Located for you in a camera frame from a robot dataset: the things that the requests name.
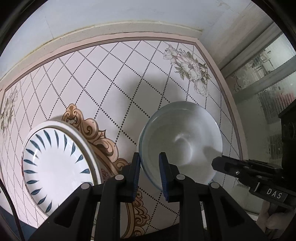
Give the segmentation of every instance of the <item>dotted grid line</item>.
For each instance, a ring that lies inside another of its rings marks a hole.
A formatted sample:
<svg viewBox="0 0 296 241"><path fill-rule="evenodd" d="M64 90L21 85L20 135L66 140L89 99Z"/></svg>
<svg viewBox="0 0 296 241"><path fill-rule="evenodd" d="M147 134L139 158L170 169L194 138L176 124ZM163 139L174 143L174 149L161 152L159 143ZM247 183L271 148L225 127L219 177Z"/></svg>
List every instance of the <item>dotted grid line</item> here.
<svg viewBox="0 0 296 241"><path fill-rule="evenodd" d="M153 47L153 48L155 48L153 45L151 45L150 43L148 43L148 42L146 42L146 41L144 41L145 43L147 43L148 45L150 45L151 47ZM221 92L221 90L220 90L220 88L210 79L210 81L213 83L213 85L214 86L216 86L216 88ZM189 95L192 99L193 99L193 101L196 103L196 104L198 104L196 101L195 101L195 99L191 96L191 95ZM226 115L226 113L222 110L222 112L223 112L223 114L226 116L226 118L230 121L230 123L232 124L232 121L228 118L228 116Z"/></svg>
<svg viewBox="0 0 296 241"><path fill-rule="evenodd" d="M100 110L100 108L101 108L101 106L102 106L102 104L103 104L103 102L104 102L104 100L105 100L105 98L106 98L106 96L107 96L107 94L109 93L109 90L111 89L111 87L112 87L112 83L114 83L114 81L115 81L115 79L116 79L116 77L118 76L118 74L119 74L119 72L122 70L122 68L123 68L123 66L124 66L124 64L126 63L126 61L129 59L129 57L131 56L131 54L134 52L134 50L135 50L135 48L139 45L139 43L140 43L140 41L137 43L137 45L133 48L133 50L132 50L132 52L128 55L128 57L127 57L127 59L124 61L124 62L122 62L123 63L123 65L120 67L120 69L118 70L118 72L116 73L116 75L115 75L115 77L113 78L113 80L111 80L111 84L109 85L109 88L107 89L107 91L106 91L106 93L105 93L105 95L104 95L104 97L103 97L103 99L102 99L102 101L101 101L101 103L100 103L100 105L99 105L99 108L98 108L98 110L97 110L97 112L96 112L96 114L95 114L95 119L96 119L96 117L97 117L97 115L98 115L98 113L99 113L99 110Z"/></svg>
<svg viewBox="0 0 296 241"><path fill-rule="evenodd" d="M95 66L88 58L86 58L86 60L90 63L90 64L92 64L93 66ZM112 79L110 79L103 71L101 71L100 69L97 69L103 76L105 76L110 82L111 82L111 84L112 85L114 85L117 89L119 89L129 100L132 100L117 84L115 84L113 81L112 81ZM138 106L135 102L133 102L133 104L135 104L135 106L137 106L148 118L150 118L150 116L140 107L140 106Z"/></svg>
<svg viewBox="0 0 296 241"><path fill-rule="evenodd" d="M42 111L44 117L46 118L46 115L45 115L45 113L44 113L44 111L43 111L43 108L42 108L41 103L40 103L40 101L39 101L39 98L38 98L38 96L37 96L36 89L35 89L35 86L34 86L34 83L33 83L33 79L32 79L32 75L31 75L31 73L30 73L30 77L31 77L31 83L32 83L32 86L33 86L34 93L35 93L35 95L36 95L36 98L37 98L38 104L39 104L39 106L40 106L40 108L41 108L41 111Z"/></svg>
<svg viewBox="0 0 296 241"><path fill-rule="evenodd" d="M95 47L94 47L94 48L93 48L93 49L87 54L87 56L90 55L90 53L91 53L94 49L95 49ZM77 69L80 67L80 65L83 63L84 60L85 60L85 58L84 58L84 59L80 62L80 64L77 66L77 68L74 70L73 74L75 74L75 72L76 72ZM68 83L70 82L71 78L72 78L72 76L70 76L70 78L68 79L68 81L67 81L66 84L64 85L64 87L63 87L61 93L58 94L58 98L57 98L56 102L54 103L54 106L52 107L52 110L50 111L50 114L49 114L48 119L52 116L52 112L53 112L53 110L54 110L54 108L55 108L55 106L56 106L56 104L57 104L59 98L61 97L62 93L64 92L66 86L67 86Z"/></svg>
<svg viewBox="0 0 296 241"><path fill-rule="evenodd" d="M158 110L159 110L159 108L160 108L160 106L161 106L161 102L163 101L163 97L164 97L164 94L165 94L165 89L166 89L166 86L168 85L168 79L169 79L169 77L170 77L170 73L171 73L171 71L172 71L172 65L170 66L170 71L169 71L169 73L168 73L168 77L167 77L167 81L166 81L166 83L165 83L165 87L164 87L164 89L163 89L163 93L161 94L161 99L160 99L160 102L159 102L159 105L158 105Z"/></svg>
<svg viewBox="0 0 296 241"><path fill-rule="evenodd" d="M148 63L148 65L147 65L147 67L146 67L146 69L145 69L143 75L141 76L141 79L140 79L140 81L139 81L139 84L138 84L138 86L137 86L137 88L136 88L136 90L135 90L135 92L134 92L134 94L133 94L133 97L132 97L131 102L130 102L130 104L129 104L129 106L128 106L128 109L127 109L127 111L126 111L126 114L125 114L125 116L124 116L124 118L123 118L123 120L122 120L122 123L121 123L120 128L122 128L123 125L124 125L124 122L125 122L126 117L127 117L128 113L129 113L129 109L130 109L132 103L135 103L133 100L134 100L134 98L135 98L135 96L136 96L136 94L137 94L137 92L138 92L138 89L139 89L139 87L140 87L140 84L141 84L142 80L144 79L144 76L145 76L145 74L146 74L146 72L147 72L147 69L148 69L149 65L151 64L151 61L152 61L152 59L153 59L153 57L154 57L154 55L155 55L155 53L156 53L156 50L154 51L154 53L153 53L151 59L149 60L149 63ZM121 132L121 131L119 130L119 132L117 133L117 137L116 137L115 143L117 143L117 141L118 141L118 138L119 138L120 132Z"/></svg>
<svg viewBox="0 0 296 241"><path fill-rule="evenodd" d="M102 61L99 63L98 66L94 65L94 64L93 64L93 63L87 58L89 54L88 54L87 56L84 56L80 51L78 51L78 53L80 53L80 54L84 57L84 60L86 59L86 60L87 60L90 64L92 64L96 69L95 69L95 71L93 72L93 74L91 75L91 77L89 78L89 80L87 81L87 83L84 85L84 87L83 87L83 89L82 89L80 95L78 96L78 98L77 98L77 100L76 100L76 102L75 102L75 105L77 104L77 102L78 102L80 96L82 95L83 90L87 87L89 81L92 79L92 77L94 76L94 74L96 73L96 71L99 69L100 65L101 65L101 64L103 63L103 61L107 58L107 56L110 54L110 52L111 52L111 51L117 46L117 44L114 45L113 48L112 48L110 51L107 51L107 52L108 52L107 55L102 59Z"/></svg>
<svg viewBox="0 0 296 241"><path fill-rule="evenodd" d="M76 79L76 77L73 75L73 73L71 73L71 71L67 68L67 66L62 62L62 64L65 66L65 68L68 70L68 72L71 74L71 76L74 78L74 80L79 84L79 86L81 87L81 88L83 88L83 86L79 83L79 81ZM95 100L94 100L94 98L84 89L84 92L92 99L92 101L98 106L98 111L99 110L102 110L103 111L103 113L118 127L118 128L120 128L119 126L118 126L118 124L116 124L115 123L115 121L100 107L101 105L102 105L102 102L101 102L101 104L99 105ZM133 141L124 131L122 131L128 138L129 138L129 140L133 143L133 144L135 144L136 145L136 142L135 141Z"/></svg>
<svg viewBox="0 0 296 241"><path fill-rule="evenodd" d="M175 223L176 223L176 221L177 221L177 218L180 216L180 211L178 211L178 213L177 213L177 215L176 215L176 217L175 217L175 220L174 220L174 222L173 222L173 224L172 225L174 225Z"/></svg>
<svg viewBox="0 0 296 241"><path fill-rule="evenodd" d="M178 214L177 212L175 212L174 210L170 209L169 207L167 207L166 205L164 205L163 203L161 203L159 200L157 200L156 198L154 198L153 196L151 196L149 193L147 193L144 189L140 188L139 189L145 193L147 196L151 197L154 201L156 201L158 204L160 204L161 206L165 207L167 210L170 210L171 212L173 212L174 214Z"/></svg>
<svg viewBox="0 0 296 241"><path fill-rule="evenodd" d="M73 56L74 53L71 54L71 56L67 59L66 62L69 61L69 59ZM59 71L55 74L55 76L54 76L54 78L52 79L52 81L55 80L56 76L57 76L58 73L62 70L62 68L63 68L63 66L62 66L62 67L59 69ZM43 65L43 69L44 69L44 71L45 71L44 76L46 75L46 76L48 77L48 74L47 74L47 72L46 72L46 70L45 70L45 68L44 68L44 65ZM51 86L51 84L47 87L47 89L46 89L46 91L45 91L45 93L44 93L44 95L43 95L43 97L42 97L42 99L41 99L41 101L40 101L40 104L42 103L42 101L43 101L43 99L44 99L46 93L48 92L50 86ZM38 109L39 109L39 106L38 106L38 108L37 108L37 110L36 110L36 112L35 112L35 114L34 114L34 116L33 116L32 123L33 123L33 121L34 121L34 119L35 119L35 116L36 116L36 114L37 114Z"/></svg>
<svg viewBox="0 0 296 241"><path fill-rule="evenodd" d="M54 64L55 61L56 61L56 60L54 60L54 61L52 62L52 64L51 64L50 67L48 68L48 70L51 68L51 66ZM44 75L43 75L43 77L41 78L39 84L41 83L41 81L43 80L43 78L44 78L45 75L46 75L46 74L44 73ZM30 84L27 86L27 89L26 89L24 95L26 94L26 92L27 92L27 90L28 90ZM17 114L19 108L20 108L20 104L19 104L19 107L17 108L17 111L15 112L15 117L16 117L16 114ZM17 128L17 131L18 131L18 135L19 135L19 137L20 137L20 131L19 131L20 128Z"/></svg>
<svg viewBox="0 0 296 241"><path fill-rule="evenodd" d="M162 194L162 192L159 194L158 201L157 201L157 203L156 203L156 205L155 205L155 208L154 208L154 211L153 211L153 213L152 213L152 215L151 215L151 218L149 219L149 223L147 224L147 228L146 228L146 230L145 230L145 233L147 232L147 230L148 230L148 228L149 228L149 225L150 225L150 223L151 223L151 221L152 221L152 219L153 219L153 216L154 216L155 211L156 211L156 209L157 209L158 203L160 203L159 200L160 200L161 194Z"/></svg>

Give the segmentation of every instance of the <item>white tile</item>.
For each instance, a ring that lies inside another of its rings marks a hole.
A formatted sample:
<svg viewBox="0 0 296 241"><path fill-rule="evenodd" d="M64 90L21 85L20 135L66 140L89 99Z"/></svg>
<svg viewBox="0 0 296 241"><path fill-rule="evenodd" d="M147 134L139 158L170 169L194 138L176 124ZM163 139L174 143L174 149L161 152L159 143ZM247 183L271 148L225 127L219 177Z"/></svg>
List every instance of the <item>white tile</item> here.
<svg viewBox="0 0 296 241"><path fill-rule="evenodd" d="M147 44L145 41L140 41L138 46L135 48L137 52L144 55L145 58L150 60L152 58L152 55L156 51L156 49L149 44Z"/></svg>
<svg viewBox="0 0 296 241"><path fill-rule="evenodd" d="M82 87L73 78L71 78L60 97L64 104L69 106L69 104L76 102L81 91Z"/></svg>
<svg viewBox="0 0 296 241"><path fill-rule="evenodd" d="M116 44L117 43L115 42L115 43L109 43L109 44L102 44L101 46L109 52L116 46Z"/></svg>
<svg viewBox="0 0 296 241"><path fill-rule="evenodd" d="M153 56L152 62L163 72L169 74L171 67L170 60L163 59L163 52L164 50L161 50L161 52L156 51Z"/></svg>
<svg viewBox="0 0 296 241"><path fill-rule="evenodd" d="M137 89L138 83L140 82L140 79L141 78L130 68L123 66L114 83L121 90L123 90L125 94L132 98L135 90Z"/></svg>
<svg viewBox="0 0 296 241"><path fill-rule="evenodd" d="M65 67L62 67L62 69L55 76L55 78L52 82L56 91L58 92L58 94L60 94L62 92L64 86L66 85L67 81L70 78L71 78L71 75L69 74L67 69Z"/></svg>
<svg viewBox="0 0 296 241"><path fill-rule="evenodd" d="M51 82L54 81L56 75L64 68L63 64L59 59L57 59L49 70L46 71L46 76L50 79Z"/></svg>
<svg viewBox="0 0 296 241"><path fill-rule="evenodd" d="M171 79L168 81L167 87L165 89L164 96L170 102L185 101L186 100L186 92L184 90L182 90Z"/></svg>
<svg viewBox="0 0 296 241"><path fill-rule="evenodd" d="M194 99L200 106L202 106L203 108L205 107L205 99L206 98L195 91L193 82L190 82L188 94L189 94L189 97Z"/></svg>
<svg viewBox="0 0 296 241"><path fill-rule="evenodd" d="M119 128L100 110L95 119L101 131L106 130L106 137L115 142Z"/></svg>
<svg viewBox="0 0 296 241"><path fill-rule="evenodd" d="M99 71L96 71L87 84L85 90L94 98L94 100L100 104L105 93L110 87L111 81L102 75Z"/></svg>
<svg viewBox="0 0 296 241"><path fill-rule="evenodd" d="M133 154L137 151L137 146L123 133L119 135L116 146L118 148L119 158L123 158L128 163L131 163Z"/></svg>
<svg viewBox="0 0 296 241"><path fill-rule="evenodd" d="M222 143L223 143L223 152L222 152L222 154L224 156L229 156L229 153L230 153L230 144L229 144L228 141L230 141L230 140L227 140L225 138L225 136L222 134Z"/></svg>
<svg viewBox="0 0 296 241"><path fill-rule="evenodd" d="M106 50L100 46L96 46L95 49L87 56L87 59L95 66L99 66L107 54L108 52Z"/></svg>
<svg viewBox="0 0 296 241"><path fill-rule="evenodd" d="M28 119L29 119L29 122L30 122L30 125L32 124L34 115L35 115L38 107L39 107L39 103L37 101L37 97L36 97L36 95L33 95L32 99L30 101L30 104L28 105L27 111L26 111L27 112Z"/></svg>
<svg viewBox="0 0 296 241"><path fill-rule="evenodd" d="M231 138L235 135L232 123L226 118L225 115L221 115L221 125L220 130L224 133L224 135L227 137L227 139L231 141Z"/></svg>
<svg viewBox="0 0 296 241"><path fill-rule="evenodd" d="M60 57L61 61L63 61L63 63L67 63L67 61L69 60L69 58L72 56L73 53L69 53L66 55L63 55Z"/></svg>
<svg viewBox="0 0 296 241"><path fill-rule="evenodd" d="M216 101L216 103L221 106L221 102L223 99L222 93L219 89L217 89L211 81L207 83L207 89L209 91L210 96Z"/></svg>
<svg viewBox="0 0 296 241"><path fill-rule="evenodd" d="M148 121L148 117L134 104L131 105L123 125L123 130L130 138L137 142L140 133Z"/></svg>
<svg viewBox="0 0 296 241"><path fill-rule="evenodd" d="M120 126L129 104L130 100L115 86L112 86L102 108Z"/></svg>
<svg viewBox="0 0 296 241"><path fill-rule="evenodd" d="M161 95L142 81L135 95L134 102L149 116L152 116L159 107Z"/></svg>
<svg viewBox="0 0 296 241"><path fill-rule="evenodd" d="M25 105L25 108L27 108L31 101L32 96L35 95L32 83L30 83L25 94L24 94L24 91L22 90L22 95L23 95L23 98L22 98L23 104Z"/></svg>
<svg viewBox="0 0 296 241"><path fill-rule="evenodd" d="M52 111L52 108L54 107L54 103L56 102L57 99L58 99L58 96L54 91L53 87L50 85L48 91L44 95L44 98L41 102L41 106L45 113L46 118L49 118L50 112Z"/></svg>
<svg viewBox="0 0 296 241"><path fill-rule="evenodd" d="M47 120L47 117L44 116L40 107L38 108L38 110L34 109L33 111L34 111L35 117L34 119L30 120L32 129L36 127L38 124L40 124L41 122L44 122Z"/></svg>
<svg viewBox="0 0 296 241"><path fill-rule="evenodd" d="M95 70L96 68L90 62L84 60L74 73L74 76L82 86L85 86Z"/></svg>
<svg viewBox="0 0 296 241"><path fill-rule="evenodd" d="M152 45L154 48L157 48L160 41L157 41L157 40L145 40L145 42Z"/></svg>
<svg viewBox="0 0 296 241"><path fill-rule="evenodd" d="M135 48L137 46L137 44L139 43L138 40L136 41L125 41L125 44L127 44L128 46L130 46L131 48Z"/></svg>
<svg viewBox="0 0 296 241"><path fill-rule="evenodd" d="M145 73L144 79L157 89L158 92L162 93L168 76L155 65L150 64Z"/></svg>
<svg viewBox="0 0 296 241"><path fill-rule="evenodd" d="M49 69L52 67L52 65L53 65L53 63L54 63L55 61L57 61L57 60L54 59L54 60L52 60L52 61L50 61L50 62L44 64L43 66L44 66L45 70L46 70L46 71L49 70Z"/></svg>
<svg viewBox="0 0 296 241"><path fill-rule="evenodd" d="M56 105L54 106L54 108L52 110L52 114L51 114L49 119L50 120L59 120L59 121L61 121L65 111L66 111L65 106L62 104L60 99L58 99Z"/></svg>
<svg viewBox="0 0 296 241"><path fill-rule="evenodd" d="M48 91L48 88L50 85L51 85L50 81L49 81L47 75L45 75L44 78L42 79L42 81L40 82L39 86L37 88L35 87L36 94L37 94L40 102L43 101L44 95Z"/></svg>
<svg viewBox="0 0 296 241"><path fill-rule="evenodd" d="M128 60L126 61L126 65L131 67L133 71L135 71L138 75L143 76L146 67L148 66L149 61L145 59L143 56L139 55L137 52L133 52Z"/></svg>
<svg viewBox="0 0 296 241"><path fill-rule="evenodd" d="M82 53L84 56L88 56L90 54L90 52L93 51L95 48L96 48L96 46L89 47L89 48L81 49L81 50L79 50L79 52Z"/></svg>
<svg viewBox="0 0 296 241"><path fill-rule="evenodd" d="M22 124L19 125L19 129L20 129L20 137L24 141L26 139L27 135L30 132L30 126L29 126L29 123L27 121L27 117L24 117L24 120L23 120Z"/></svg>
<svg viewBox="0 0 296 241"><path fill-rule="evenodd" d="M215 119L216 123L219 125L220 108L216 105L216 103L210 97L207 97L207 104L205 106L205 109L211 114L211 116Z"/></svg>
<svg viewBox="0 0 296 241"><path fill-rule="evenodd" d="M82 111L84 119L94 118L98 110L98 106L85 92L82 92L76 105Z"/></svg>
<svg viewBox="0 0 296 241"><path fill-rule="evenodd" d="M126 61L131 52L132 49L121 42L118 43L116 47L112 50L112 54L123 62Z"/></svg>
<svg viewBox="0 0 296 241"><path fill-rule="evenodd" d="M73 55L68 59L67 63L63 61L63 63L67 66L69 71L73 74L79 64L84 60L84 57L78 52L74 52Z"/></svg>
<svg viewBox="0 0 296 241"><path fill-rule="evenodd" d="M99 69L111 80L113 80L122 65L123 64L119 60L109 54L102 62Z"/></svg>
<svg viewBox="0 0 296 241"><path fill-rule="evenodd" d="M158 229L164 229L171 226L175 218L175 213L158 204L150 224Z"/></svg>

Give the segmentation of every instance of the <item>ceramic plate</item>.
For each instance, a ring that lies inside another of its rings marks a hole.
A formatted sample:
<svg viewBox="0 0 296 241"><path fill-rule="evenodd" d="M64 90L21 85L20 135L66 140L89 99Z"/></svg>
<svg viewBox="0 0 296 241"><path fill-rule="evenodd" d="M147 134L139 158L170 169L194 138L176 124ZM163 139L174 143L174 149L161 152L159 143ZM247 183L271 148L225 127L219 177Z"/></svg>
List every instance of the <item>ceramic plate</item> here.
<svg viewBox="0 0 296 241"><path fill-rule="evenodd" d="M181 101L160 108L148 121L139 141L141 165L151 182L162 190L158 155L195 182L208 184L216 171L212 160L222 155L220 129L201 106Z"/></svg>
<svg viewBox="0 0 296 241"><path fill-rule="evenodd" d="M67 124L58 122L58 125L64 127ZM76 132L67 134L59 127L38 128L33 134L30 132L22 152L27 190L47 215L82 183L101 183L97 164L84 140Z"/></svg>

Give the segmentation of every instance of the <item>white wall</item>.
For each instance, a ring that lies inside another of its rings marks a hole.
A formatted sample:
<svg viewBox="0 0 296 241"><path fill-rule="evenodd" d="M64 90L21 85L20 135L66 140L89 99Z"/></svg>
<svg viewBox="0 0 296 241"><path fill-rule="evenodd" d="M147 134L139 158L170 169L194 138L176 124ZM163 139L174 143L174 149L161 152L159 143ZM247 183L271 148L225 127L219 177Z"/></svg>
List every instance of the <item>white wall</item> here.
<svg viewBox="0 0 296 241"><path fill-rule="evenodd" d="M200 38L218 66L272 23L250 0L49 0L25 21L4 50L0 79L32 51L55 38L77 29L122 21L161 22L161 32L166 32L166 24L192 30L189 35ZM181 34L179 28L170 33Z"/></svg>

